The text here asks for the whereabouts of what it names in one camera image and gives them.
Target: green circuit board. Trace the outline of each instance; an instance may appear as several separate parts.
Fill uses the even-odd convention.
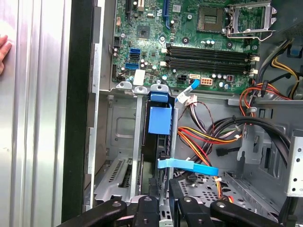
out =
[[[163,4],[165,0],[145,0],[144,8],[133,9],[129,16],[125,13],[125,0],[116,2],[116,22],[114,36],[119,37],[120,48],[118,55],[112,59],[112,81],[123,80],[132,82],[135,74],[134,70],[121,71],[126,63],[138,63],[144,59],[148,65],[144,68],[144,86],[161,83],[167,84],[171,89],[187,88],[190,80],[187,78],[183,83],[177,81],[180,75],[197,74],[202,78],[212,78],[213,72],[202,72],[198,70],[176,70],[160,66],[161,61],[165,61],[165,54],[161,52],[166,47],[166,43],[173,46],[191,47],[197,49],[209,49],[219,51],[232,51],[244,53],[258,53],[258,40],[253,39],[228,39],[222,34],[222,28],[226,23],[227,16],[224,8],[230,4],[256,2],[255,0],[170,0],[167,20],[174,20],[175,24],[171,29],[167,28],[166,19],[163,17]],[[199,14],[201,7],[212,7],[222,11],[221,31],[204,32],[199,31]],[[263,8],[253,8],[243,10],[239,16],[239,30],[247,28],[256,29],[262,26]],[[213,17],[207,18],[212,24]],[[207,41],[214,41],[213,45],[207,45]],[[232,48],[227,47],[227,43],[232,42]],[[129,58],[131,48],[141,50],[139,60]],[[225,79],[215,78],[211,86],[200,85],[197,89],[204,91],[223,91],[241,93],[249,87],[250,77],[246,74],[233,74],[233,80],[227,82]],[[228,83],[229,88],[219,86],[219,83]]]

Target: wire connector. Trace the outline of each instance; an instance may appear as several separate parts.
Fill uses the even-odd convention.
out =
[[[264,95],[266,93],[267,86],[268,86],[268,80],[265,80],[263,82],[262,89],[261,89],[261,97],[262,98],[264,97]]]
[[[186,100],[185,106],[191,105],[192,103],[197,106],[198,97],[196,95],[192,95],[188,100]]]

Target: white label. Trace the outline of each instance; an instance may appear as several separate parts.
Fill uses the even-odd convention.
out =
[[[178,101],[179,101],[180,103],[183,104],[183,103],[186,102],[186,100],[189,99],[189,97],[186,96],[184,92],[182,92],[182,93],[180,93],[180,94],[177,96],[177,99],[178,99]]]
[[[179,5],[173,5],[172,6],[172,11],[174,13],[180,13],[181,12],[181,6],[179,6]]]
[[[162,16],[162,9],[157,10],[157,17],[161,17]]]
[[[144,84],[145,70],[136,70],[134,74],[134,85],[142,86]]]

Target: blue sata port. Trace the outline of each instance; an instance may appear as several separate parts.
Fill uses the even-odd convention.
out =
[[[136,63],[126,63],[125,68],[128,70],[138,70],[139,69],[139,64]]]
[[[140,51],[140,49],[131,48],[131,50],[129,51],[129,53],[132,53],[132,54],[140,54],[141,51]]]

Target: chipset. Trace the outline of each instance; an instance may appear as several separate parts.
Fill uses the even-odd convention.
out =
[[[137,27],[137,38],[138,39],[150,39],[151,27],[138,25]]]
[[[216,32],[222,31],[223,9],[213,7],[199,7],[197,31]]]

